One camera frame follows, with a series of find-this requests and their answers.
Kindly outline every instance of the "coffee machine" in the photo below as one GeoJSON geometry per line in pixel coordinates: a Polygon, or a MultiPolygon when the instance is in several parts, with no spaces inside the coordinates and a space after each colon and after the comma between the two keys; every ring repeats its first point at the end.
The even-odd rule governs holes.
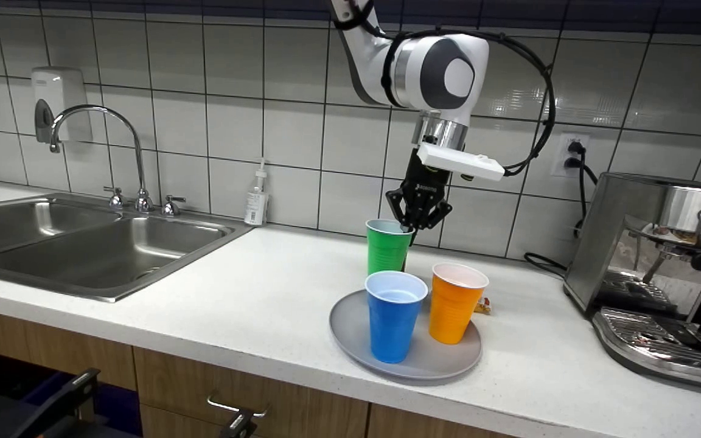
{"type": "Polygon", "coordinates": [[[564,291],[615,359],[701,383],[701,184],[601,174],[564,291]]]}

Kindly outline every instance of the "white countertop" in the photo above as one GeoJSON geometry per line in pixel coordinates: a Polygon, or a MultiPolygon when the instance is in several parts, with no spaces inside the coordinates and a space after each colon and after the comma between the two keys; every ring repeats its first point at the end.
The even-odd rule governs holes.
{"type": "MultiPolygon", "coordinates": [[[[35,195],[0,186],[0,200],[35,195]]],[[[335,346],[331,307],[363,286],[363,239],[255,228],[116,303],[0,282],[0,313],[513,434],[701,434],[701,391],[609,358],[561,276],[415,251],[410,269],[472,262],[495,316],[483,361],[445,383],[368,372],[335,346]]]]}

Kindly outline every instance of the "metal tray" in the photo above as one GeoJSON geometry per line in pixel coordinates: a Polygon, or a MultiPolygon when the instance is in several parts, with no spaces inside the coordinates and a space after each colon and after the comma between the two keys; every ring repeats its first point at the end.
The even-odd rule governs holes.
{"type": "Polygon", "coordinates": [[[410,354],[402,361],[379,361],[370,353],[370,310],[366,290],[359,290],[334,303],[328,326],[345,354],[382,374],[438,382],[460,376],[479,361],[479,330],[472,320],[462,343],[443,346],[429,335],[425,310],[422,310],[416,318],[410,354]]]}

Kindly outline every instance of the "plastic cup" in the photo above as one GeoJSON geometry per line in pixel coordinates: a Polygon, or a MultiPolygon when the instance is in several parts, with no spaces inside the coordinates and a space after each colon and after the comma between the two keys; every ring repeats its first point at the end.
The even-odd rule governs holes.
{"type": "Polygon", "coordinates": [[[429,335],[447,346],[460,343],[488,286],[490,276],[471,265],[435,268],[430,280],[429,335]]]}
{"type": "Polygon", "coordinates": [[[412,231],[393,218],[368,220],[368,274],[404,269],[412,231]]]}
{"type": "Polygon", "coordinates": [[[382,361],[402,361],[429,284],[416,274],[382,269],[368,276],[370,349],[382,361]]]}

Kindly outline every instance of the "stainless steel sink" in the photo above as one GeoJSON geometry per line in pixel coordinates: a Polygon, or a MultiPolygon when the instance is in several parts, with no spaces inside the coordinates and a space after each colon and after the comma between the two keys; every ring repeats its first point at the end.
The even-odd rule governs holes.
{"type": "Polygon", "coordinates": [[[116,301],[244,231],[208,215],[125,215],[0,247],[0,280],[116,301]]]}
{"type": "Polygon", "coordinates": [[[23,246],[47,235],[111,224],[105,207],[74,197],[31,197],[0,204],[0,247],[23,246]]]}

